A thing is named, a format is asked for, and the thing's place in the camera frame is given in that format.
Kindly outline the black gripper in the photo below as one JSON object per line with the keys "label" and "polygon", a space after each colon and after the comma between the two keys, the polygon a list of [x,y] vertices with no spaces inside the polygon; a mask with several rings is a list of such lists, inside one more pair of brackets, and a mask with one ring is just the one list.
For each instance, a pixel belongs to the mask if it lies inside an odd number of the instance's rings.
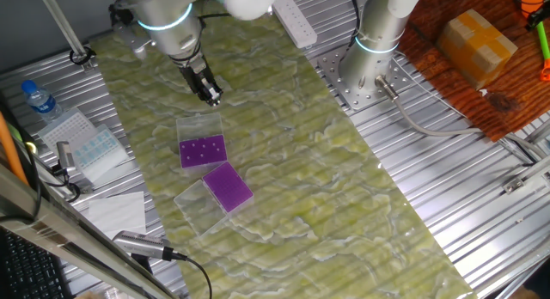
{"label": "black gripper", "polygon": [[223,91],[215,83],[214,76],[207,63],[201,64],[199,71],[195,71],[193,67],[181,67],[180,73],[200,100],[212,107],[220,104]]}

